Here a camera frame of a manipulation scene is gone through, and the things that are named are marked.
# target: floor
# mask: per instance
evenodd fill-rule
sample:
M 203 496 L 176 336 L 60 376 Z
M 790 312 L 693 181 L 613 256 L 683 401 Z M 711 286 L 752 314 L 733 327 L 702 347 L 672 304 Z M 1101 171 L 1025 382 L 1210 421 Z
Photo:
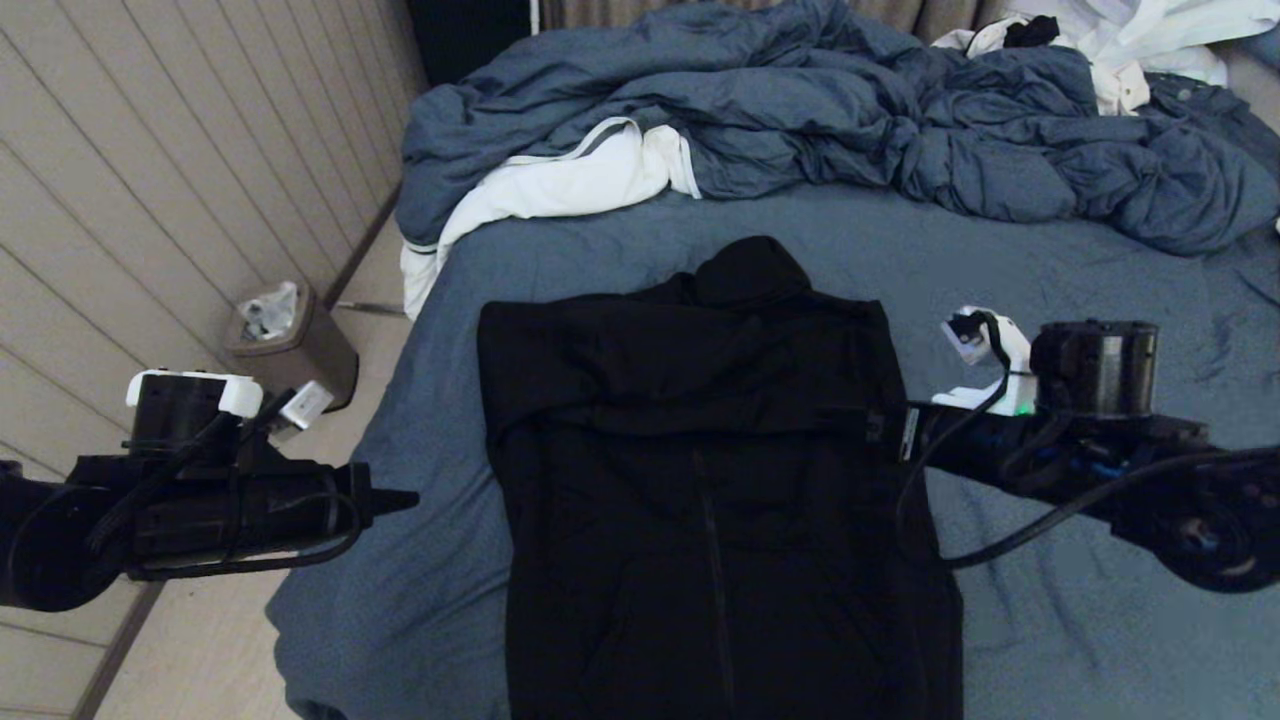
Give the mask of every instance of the floor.
M 343 300 L 396 304 L 398 233 L 389 228 L 343 292 Z M 334 310 L 360 352 L 360 382 L 346 409 L 323 416 L 282 448 L 291 457 L 346 462 L 372 418 L 408 337 L 406 318 Z M 262 607 L 284 573 L 168 583 L 97 712 L 101 720 L 288 720 L 275 671 L 275 629 Z

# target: trash can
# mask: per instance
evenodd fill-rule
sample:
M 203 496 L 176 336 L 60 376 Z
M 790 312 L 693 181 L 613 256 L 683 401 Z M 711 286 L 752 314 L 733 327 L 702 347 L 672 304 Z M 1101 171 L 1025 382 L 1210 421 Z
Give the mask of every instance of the trash can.
M 288 331 L 270 340 L 257 340 L 246 332 L 244 318 L 233 313 L 223 347 L 266 389 L 279 393 L 316 380 L 333 393 L 329 410 L 340 410 L 356 392 L 360 355 L 329 311 L 316 302 L 315 292 L 306 283 L 297 284 L 297 310 Z M 276 287 L 261 287 L 243 300 L 261 297 Z

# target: blue bedsheet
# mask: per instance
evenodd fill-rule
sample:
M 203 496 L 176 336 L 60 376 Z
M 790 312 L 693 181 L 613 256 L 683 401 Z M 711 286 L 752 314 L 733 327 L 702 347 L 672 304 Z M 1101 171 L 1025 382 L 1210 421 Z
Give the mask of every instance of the blue bedsheet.
M 356 456 L 422 503 L 346 556 L 289 575 L 268 612 L 291 706 L 308 719 L 504 717 L 502 496 L 484 448 L 475 328 L 490 300 L 627 292 L 772 234 L 822 292 L 878 299 L 913 398 L 995 377 L 938 332 L 965 304 L 1032 329 L 1088 316 L 1161 325 L 1157 410 L 1226 447 L 1280 439 L 1280 246 L 1257 234 L 1175 258 L 1085 220 L 1016 225 L 890 191 L 801 186 L 746 201 L 668 193 L 598 217 L 507 220 L 458 245 Z M 1043 511 L 940 473 L 945 550 Z M 1076 519 L 959 574 L 975 720 L 1277 716 L 1280 589 L 1211 594 Z

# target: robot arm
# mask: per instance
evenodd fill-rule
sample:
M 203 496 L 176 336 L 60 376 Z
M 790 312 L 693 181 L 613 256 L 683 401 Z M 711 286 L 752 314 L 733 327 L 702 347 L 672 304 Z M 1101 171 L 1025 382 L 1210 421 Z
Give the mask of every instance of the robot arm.
M 138 374 L 128 455 L 82 455 L 65 483 L 0 464 L 0 605 L 63 611 L 120 573 L 160 580 L 337 557 L 417 493 L 372 489 L 364 462 L 288 460 L 268 442 L 276 418 L 305 428 L 332 400 L 308 384 L 261 409 L 252 378 Z M 252 559 L 316 546 L 328 547 Z
M 984 343 L 1010 360 L 1028 346 L 1007 318 L 982 309 L 963 309 L 946 327 L 966 359 L 986 355 Z M 1000 352 L 1009 333 L 1011 348 Z M 1038 384 L 1032 414 L 1025 397 L 974 413 L 970 400 L 995 387 L 914 405 L 902 460 L 1056 506 L 991 548 L 928 561 L 983 562 L 1084 514 L 1201 588 L 1249 592 L 1280 580 L 1280 448 L 1224 451 L 1203 424 L 1152 414 L 1156 334 L 1144 323 L 1046 325 L 1025 364 Z

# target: black clothing item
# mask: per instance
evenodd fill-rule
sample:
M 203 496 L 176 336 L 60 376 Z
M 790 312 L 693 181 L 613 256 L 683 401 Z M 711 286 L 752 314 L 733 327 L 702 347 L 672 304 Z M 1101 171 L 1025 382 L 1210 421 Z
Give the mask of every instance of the black clothing item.
M 479 348 L 516 719 L 961 716 L 959 593 L 895 551 L 869 442 L 905 404 L 878 302 L 753 237 L 632 295 L 492 302 Z
M 1057 18 L 1036 15 L 1027 24 L 1014 23 L 1005 31 L 1005 47 L 1041 47 L 1057 37 Z

